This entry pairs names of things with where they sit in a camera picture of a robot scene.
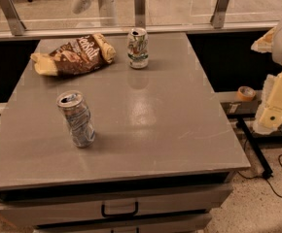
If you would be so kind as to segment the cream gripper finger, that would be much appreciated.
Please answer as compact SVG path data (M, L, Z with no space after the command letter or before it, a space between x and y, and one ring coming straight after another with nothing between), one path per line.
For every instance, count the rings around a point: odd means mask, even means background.
M274 32L275 27L268 30L261 38L259 38L253 43L253 45L251 46L251 50L260 53L272 52Z
M266 76L261 99L253 129L258 134L268 135L282 125L282 72Z

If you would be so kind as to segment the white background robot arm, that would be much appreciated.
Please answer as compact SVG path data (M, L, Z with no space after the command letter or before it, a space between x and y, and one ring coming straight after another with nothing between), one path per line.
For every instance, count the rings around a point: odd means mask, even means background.
M91 7L96 9L101 26L116 26L118 24L116 0L73 0L71 4L72 13L75 15L90 11Z

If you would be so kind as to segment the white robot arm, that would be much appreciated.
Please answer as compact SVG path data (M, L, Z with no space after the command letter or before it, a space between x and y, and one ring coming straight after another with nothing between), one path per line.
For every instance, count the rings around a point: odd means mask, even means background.
M282 18L275 27L253 43L251 50L270 52L272 60L282 66ZM268 135L282 125L282 71L276 76L266 76L261 99L253 129L258 134Z

